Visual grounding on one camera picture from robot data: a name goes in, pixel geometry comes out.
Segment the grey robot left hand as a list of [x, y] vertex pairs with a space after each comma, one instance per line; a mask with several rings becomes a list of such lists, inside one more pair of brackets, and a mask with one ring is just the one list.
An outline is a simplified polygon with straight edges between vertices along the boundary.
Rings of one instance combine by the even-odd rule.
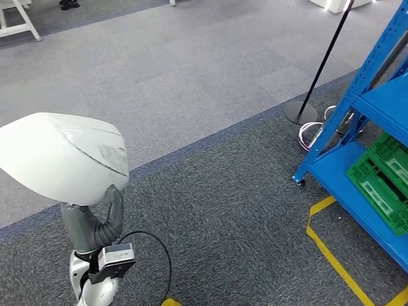
[[114, 185], [107, 188], [106, 197], [109, 202], [108, 216], [100, 222], [88, 206], [68, 203], [60, 205], [64, 225], [74, 246], [80, 254], [112, 245], [123, 231], [123, 195]]

